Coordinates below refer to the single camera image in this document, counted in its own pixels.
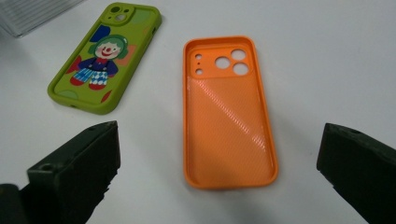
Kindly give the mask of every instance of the phone case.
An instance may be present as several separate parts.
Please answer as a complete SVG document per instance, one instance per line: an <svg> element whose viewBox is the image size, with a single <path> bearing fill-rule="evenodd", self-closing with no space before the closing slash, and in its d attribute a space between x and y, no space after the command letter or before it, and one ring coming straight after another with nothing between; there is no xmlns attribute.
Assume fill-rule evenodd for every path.
<svg viewBox="0 0 396 224"><path fill-rule="evenodd" d="M155 7L109 5L49 84L49 96L61 105L109 113L161 22Z"/></svg>
<svg viewBox="0 0 396 224"><path fill-rule="evenodd" d="M253 42L196 39L184 48L184 175L199 189L265 186L276 150Z"/></svg>

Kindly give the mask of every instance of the clown illustration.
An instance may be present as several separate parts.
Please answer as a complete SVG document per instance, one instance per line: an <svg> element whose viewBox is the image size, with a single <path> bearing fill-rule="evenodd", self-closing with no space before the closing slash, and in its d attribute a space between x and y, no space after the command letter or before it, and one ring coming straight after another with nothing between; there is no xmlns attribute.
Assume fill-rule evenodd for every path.
<svg viewBox="0 0 396 224"><path fill-rule="evenodd" d="M128 42L122 35L108 35L92 45L88 52L94 57L78 63L78 71L70 82L81 86L91 79L89 87L99 91L106 86L107 79L119 71L113 60L123 59L128 54Z"/></svg>

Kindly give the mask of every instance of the white surface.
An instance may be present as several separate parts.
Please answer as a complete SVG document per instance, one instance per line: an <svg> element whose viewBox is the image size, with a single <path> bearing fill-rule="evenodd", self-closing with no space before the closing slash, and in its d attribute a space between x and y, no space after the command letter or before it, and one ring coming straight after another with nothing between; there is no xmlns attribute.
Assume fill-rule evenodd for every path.
<svg viewBox="0 0 396 224"><path fill-rule="evenodd" d="M0 33L0 183L77 133L117 120L122 165L88 223L365 223L316 169L325 122L396 147L395 1L135 1L163 14L112 113L57 105L47 86L110 4L88 0L29 35ZM197 37L256 44L279 161L265 188L204 191L182 173L182 49Z"/></svg>

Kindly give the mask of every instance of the blue plaid skirt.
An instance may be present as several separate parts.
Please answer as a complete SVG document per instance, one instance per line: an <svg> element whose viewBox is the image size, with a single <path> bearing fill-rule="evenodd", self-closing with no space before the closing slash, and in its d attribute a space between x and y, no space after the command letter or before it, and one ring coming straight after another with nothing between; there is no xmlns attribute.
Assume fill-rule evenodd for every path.
<svg viewBox="0 0 396 224"><path fill-rule="evenodd" d="M79 70L75 75L74 78L76 78L79 81L86 82L88 79L91 78L90 84L94 85L106 85L107 84L107 72L99 72L99 71L93 71L88 68L83 68Z"/></svg>

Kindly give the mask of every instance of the green phone case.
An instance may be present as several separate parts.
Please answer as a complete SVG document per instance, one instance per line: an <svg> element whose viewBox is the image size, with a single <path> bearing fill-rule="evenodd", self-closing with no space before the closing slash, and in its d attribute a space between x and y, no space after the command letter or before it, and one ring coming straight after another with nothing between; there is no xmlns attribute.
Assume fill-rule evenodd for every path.
<svg viewBox="0 0 396 224"><path fill-rule="evenodd" d="M49 96L95 114L111 112L161 22L155 7L109 5L49 84Z"/></svg>

